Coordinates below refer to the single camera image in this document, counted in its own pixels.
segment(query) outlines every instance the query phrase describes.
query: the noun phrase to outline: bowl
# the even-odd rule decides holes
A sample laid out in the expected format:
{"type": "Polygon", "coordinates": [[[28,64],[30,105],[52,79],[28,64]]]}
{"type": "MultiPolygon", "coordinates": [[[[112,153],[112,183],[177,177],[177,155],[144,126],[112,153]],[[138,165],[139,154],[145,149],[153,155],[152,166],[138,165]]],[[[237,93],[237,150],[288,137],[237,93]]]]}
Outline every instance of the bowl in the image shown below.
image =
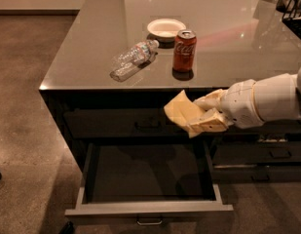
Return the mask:
{"type": "Polygon", "coordinates": [[[179,30],[186,25],[176,19],[156,19],[151,21],[147,29],[158,41],[173,41],[179,30]]]}

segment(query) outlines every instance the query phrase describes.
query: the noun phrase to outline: floor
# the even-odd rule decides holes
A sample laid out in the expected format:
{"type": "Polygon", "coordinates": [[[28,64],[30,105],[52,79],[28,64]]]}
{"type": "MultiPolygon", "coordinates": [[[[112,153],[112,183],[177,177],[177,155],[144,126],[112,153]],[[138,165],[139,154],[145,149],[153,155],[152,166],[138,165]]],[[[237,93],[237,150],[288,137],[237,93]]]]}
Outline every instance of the floor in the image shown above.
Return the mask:
{"type": "MultiPolygon", "coordinates": [[[[0,234],[59,233],[81,172],[38,88],[71,16],[0,16],[0,234]]],[[[77,226],[76,234],[301,234],[301,182],[220,185],[234,211],[157,227],[77,226]]]]}

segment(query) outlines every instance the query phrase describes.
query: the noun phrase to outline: can top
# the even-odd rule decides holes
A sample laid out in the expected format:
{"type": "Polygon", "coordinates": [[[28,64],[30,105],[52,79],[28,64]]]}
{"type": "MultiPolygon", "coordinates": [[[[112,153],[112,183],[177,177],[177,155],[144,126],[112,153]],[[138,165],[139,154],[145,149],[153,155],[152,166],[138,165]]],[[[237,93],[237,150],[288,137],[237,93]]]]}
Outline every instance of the can top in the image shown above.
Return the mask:
{"type": "Polygon", "coordinates": [[[180,38],[188,39],[188,40],[196,37],[196,33],[193,32],[191,29],[182,29],[182,30],[179,30],[178,33],[177,33],[177,35],[180,38]]]}

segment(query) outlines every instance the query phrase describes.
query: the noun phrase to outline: soda can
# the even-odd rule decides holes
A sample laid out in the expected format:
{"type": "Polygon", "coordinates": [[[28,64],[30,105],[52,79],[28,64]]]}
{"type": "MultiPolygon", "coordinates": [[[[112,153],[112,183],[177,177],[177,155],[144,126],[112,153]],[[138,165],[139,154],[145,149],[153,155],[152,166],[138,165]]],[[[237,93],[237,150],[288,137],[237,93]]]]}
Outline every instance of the soda can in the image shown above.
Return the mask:
{"type": "Polygon", "coordinates": [[[191,29],[178,31],[173,49],[172,69],[177,72],[192,70],[197,45],[197,36],[191,29]]]}

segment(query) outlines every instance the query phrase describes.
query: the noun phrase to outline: baseboard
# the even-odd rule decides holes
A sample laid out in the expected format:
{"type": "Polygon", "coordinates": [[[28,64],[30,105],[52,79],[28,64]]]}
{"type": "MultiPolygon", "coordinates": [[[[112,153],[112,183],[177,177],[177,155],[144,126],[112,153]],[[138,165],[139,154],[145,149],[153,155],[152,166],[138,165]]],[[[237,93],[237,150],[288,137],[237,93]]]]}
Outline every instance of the baseboard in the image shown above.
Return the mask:
{"type": "Polygon", "coordinates": [[[77,16],[80,10],[2,10],[0,16],[77,16]]]}

